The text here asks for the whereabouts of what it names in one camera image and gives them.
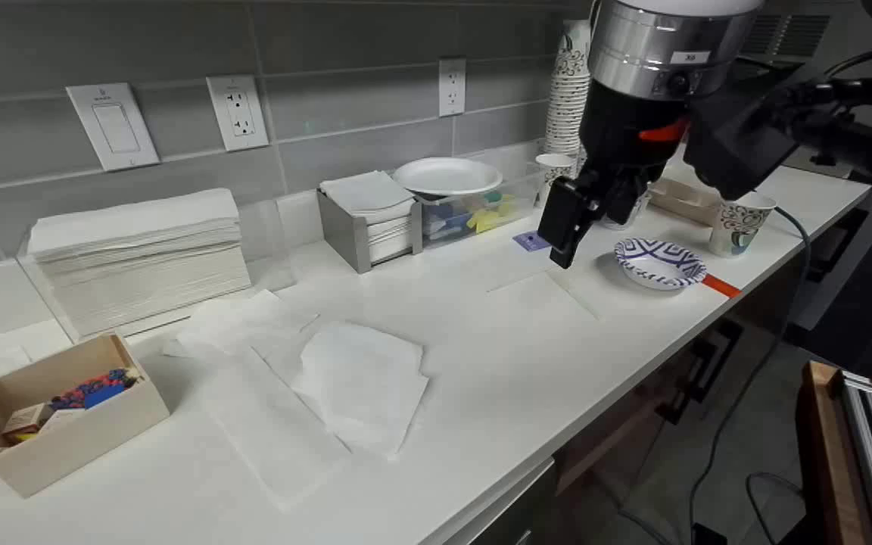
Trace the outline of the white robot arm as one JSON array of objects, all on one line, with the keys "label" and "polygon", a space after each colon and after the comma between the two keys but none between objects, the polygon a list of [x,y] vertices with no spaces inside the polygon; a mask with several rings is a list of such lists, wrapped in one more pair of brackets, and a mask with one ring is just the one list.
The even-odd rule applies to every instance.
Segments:
[{"label": "white robot arm", "polygon": [[686,156],[701,180],[739,200],[794,151],[848,163],[872,180],[872,75],[844,61],[739,73],[763,0],[601,0],[580,124],[586,163],[550,180],[540,237],[567,265],[592,224],[626,220],[637,200]]}]

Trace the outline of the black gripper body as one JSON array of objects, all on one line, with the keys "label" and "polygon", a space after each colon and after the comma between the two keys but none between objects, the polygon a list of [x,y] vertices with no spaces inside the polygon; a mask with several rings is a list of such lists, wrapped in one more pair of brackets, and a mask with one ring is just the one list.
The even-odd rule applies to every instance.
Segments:
[{"label": "black gripper body", "polygon": [[686,128],[682,104],[638,101],[594,81],[580,128],[586,166],[569,180],[569,218],[623,224],[664,173]]}]

